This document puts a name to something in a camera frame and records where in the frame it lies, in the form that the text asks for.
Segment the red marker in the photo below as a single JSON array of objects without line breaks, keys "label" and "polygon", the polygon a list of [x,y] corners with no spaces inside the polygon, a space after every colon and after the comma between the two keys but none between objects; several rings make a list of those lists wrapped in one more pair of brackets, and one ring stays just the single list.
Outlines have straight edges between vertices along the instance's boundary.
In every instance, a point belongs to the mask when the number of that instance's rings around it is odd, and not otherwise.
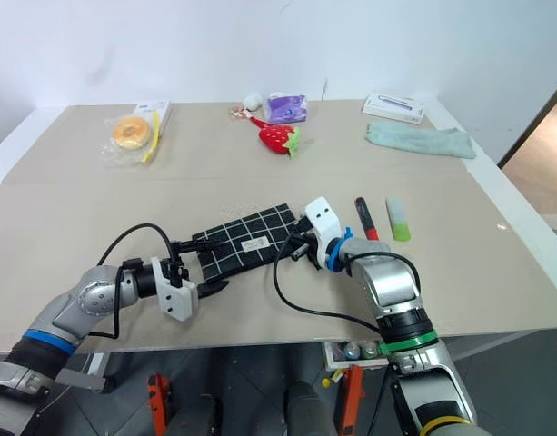
[{"label": "red marker", "polygon": [[361,224],[363,225],[363,230],[365,230],[365,236],[371,241],[379,241],[379,235],[377,234],[377,229],[375,229],[375,224],[373,224],[373,219],[367,209],[367,203],[362,197],[357,197],[354,201],[354,205],[359,213],[359,218],[361,219]]}]

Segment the white wall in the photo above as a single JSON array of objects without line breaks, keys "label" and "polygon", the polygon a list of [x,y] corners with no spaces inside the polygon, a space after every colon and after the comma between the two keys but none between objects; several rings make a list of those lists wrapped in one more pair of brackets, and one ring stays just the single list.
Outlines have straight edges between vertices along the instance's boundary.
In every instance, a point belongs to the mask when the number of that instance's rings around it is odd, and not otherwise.
[{"label": "white wall", "polygon": [[35,106],[438,95],[498,160],[557,87],[557,1],[0,0],[0,141]]}]

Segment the green marker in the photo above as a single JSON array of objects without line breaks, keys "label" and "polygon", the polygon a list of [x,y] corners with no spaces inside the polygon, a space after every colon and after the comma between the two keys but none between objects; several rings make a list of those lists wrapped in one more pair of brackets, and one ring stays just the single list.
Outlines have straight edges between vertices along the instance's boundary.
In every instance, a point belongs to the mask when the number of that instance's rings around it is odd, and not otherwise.
[{"label": "green marker", "polygon": [[396,198],[385,199],[387,206],[387,214],[389,215],[389,223],[391,223],[391,231],[395,241],[406,242],[412,239],[405,219],[405,212],[402,204]]}]

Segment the white label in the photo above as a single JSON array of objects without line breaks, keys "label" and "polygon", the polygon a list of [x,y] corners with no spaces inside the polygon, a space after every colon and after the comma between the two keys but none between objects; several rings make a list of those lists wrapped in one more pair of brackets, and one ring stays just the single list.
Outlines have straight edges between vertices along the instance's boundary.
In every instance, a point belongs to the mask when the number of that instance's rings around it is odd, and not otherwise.
[{"label": "white label", "polygon": [[270,243],[268,242],[268,238],[266,238],[265,236],[242,242],[242,250],[244,250],[245,253],[252,252],[253,250],[260,250],[261,248],[266,248],[269,246]]}]

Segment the purple package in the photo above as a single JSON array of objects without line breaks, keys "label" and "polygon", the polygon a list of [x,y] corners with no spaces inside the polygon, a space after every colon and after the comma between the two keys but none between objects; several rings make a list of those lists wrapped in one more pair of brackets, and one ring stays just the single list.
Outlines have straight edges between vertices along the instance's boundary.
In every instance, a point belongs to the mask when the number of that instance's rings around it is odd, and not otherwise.
[{"label": "purple package", "polygon": [[296,123],[306,120],[305,95],[269,98],[266,108],[266,121],[270,124]]}]

